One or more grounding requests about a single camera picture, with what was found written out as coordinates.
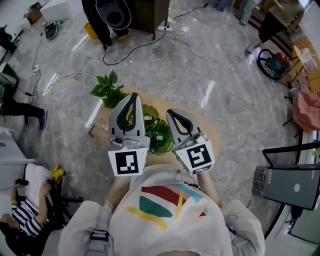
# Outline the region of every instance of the red object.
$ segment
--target red object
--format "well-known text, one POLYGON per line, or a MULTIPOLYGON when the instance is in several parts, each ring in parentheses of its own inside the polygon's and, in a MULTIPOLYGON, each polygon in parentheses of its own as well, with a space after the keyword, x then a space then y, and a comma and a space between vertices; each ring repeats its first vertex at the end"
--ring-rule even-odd
POLYGON ((293 119, 305 131, 320 130, 320 97, 307 88, 293 99, 293 119))
POLYGON ((88 134, 89 134, 89 136, 90 137, 92 137, 93 139, 95 138, 95 136, 93 135, 93 130, 94 130, 94 128, 95 128, 95 125, 93 125, 92 127, 91 127, 91 129, 89 130, 89 132, 88 132, 88 134))
POLYGON ((290 62, 288 61, 288 59, 286 58, 286 56, 284 56, 281 52, 277 52, 275 57, 285 66, 285 67, 289 67, 290 66, 290 62))

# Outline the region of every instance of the shoe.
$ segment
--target shoe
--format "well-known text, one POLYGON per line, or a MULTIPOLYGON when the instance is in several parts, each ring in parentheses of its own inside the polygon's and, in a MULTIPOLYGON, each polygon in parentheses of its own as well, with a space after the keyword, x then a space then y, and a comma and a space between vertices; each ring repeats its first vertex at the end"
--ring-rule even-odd
POLYGON ((249 54, 252 54, 253 51, 254 51, 254 46, 253 46, 253 45, 249 45, 249 46, 245 49, 245 51, 246 51, 247 53, 249 53, 249 54))
POLYGON ((42 114, 38 117, 39 119, 39 129, 42 131, 45 126, 46 126, 46 122, 47 122, 47 110, 46 109, 43 109, 42 110, 42 114))
POLYGON ((25 115, 24 116, 24 124, 27 126, 29 123, 29 116, 28 115, 25 115))
POLYGON ((125 41, 127 41, 129 39, 129 37, 131 37, 130 30, 129 30, 128 34, 125 34, 123 36, 118 36, 118 42, 119 43, 124 43, 125 41))

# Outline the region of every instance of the striped shirt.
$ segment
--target striped shirt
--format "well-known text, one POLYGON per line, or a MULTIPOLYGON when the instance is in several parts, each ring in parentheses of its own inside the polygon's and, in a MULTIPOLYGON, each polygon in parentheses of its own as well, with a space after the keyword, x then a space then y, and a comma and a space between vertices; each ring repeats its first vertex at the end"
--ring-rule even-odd
POLYGON ((27 198, 21 206, 12 204, 12 218, 19 223, 20 231, 27 236, 36 237, 39 235, 43 225, 39 225, 35 217, 39 214, 39 208, 27 198))

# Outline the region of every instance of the white strap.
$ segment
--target white strap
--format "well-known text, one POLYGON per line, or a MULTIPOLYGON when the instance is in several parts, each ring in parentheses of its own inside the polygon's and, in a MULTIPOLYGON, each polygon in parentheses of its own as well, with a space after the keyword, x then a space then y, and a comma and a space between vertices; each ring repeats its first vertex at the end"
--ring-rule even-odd
POLYGON ((109 236, 109 222, 112 216, 112 208, 105 204, 97 215, 96 228, 90 235, 86 256, 106 256, 108 248, 112 244, 109 236))

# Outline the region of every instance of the yellow object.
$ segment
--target yellow object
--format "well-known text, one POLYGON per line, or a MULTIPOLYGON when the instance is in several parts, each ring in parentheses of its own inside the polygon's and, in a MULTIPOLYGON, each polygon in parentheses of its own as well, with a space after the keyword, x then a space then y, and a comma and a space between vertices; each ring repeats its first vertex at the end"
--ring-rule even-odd
POLYGON ((91 39, 98 39, 96 32, 94 31, 89 22, 84 25, 84 29, 88 33, 89 37, 91 37, 91 39))
POLYGON ((184 192, 182 190, 180 190, 178 205, 177 205, 176 212, 175 212, 175 215, 174 215, 175 219, 179 218, 179 215, 180 215, 180 212, 181 212, 181 209, 182 209, 183 201, 184 201, 184 192))
POLYGON ((127 41, 129 39, 129 37, 131 37, 130 30, 129 30, 128 34, 125 34, 124 36, 118 36, 118 42, 124 43, 125 41, 127 41))
POLYGON ((61 181, 62 177, 65 174, 65 170, 57 164, 52 170, 51 170, 51 175, 52 175, 52 181, 54 184, 59 184, 61 181))
POLYGON ((159 218, 155 215, 145 213, 144 211, 142 211, 138 208, 127 205, 124 208, 124 210, 127 211, 128 213, 138 215, 141 219, 145 219, 145 220, 152 221, 152 222, 156 223, 163 230, 166 230, 168 228, 168 224, 164 220, 162 220, 161 218, 159 218))

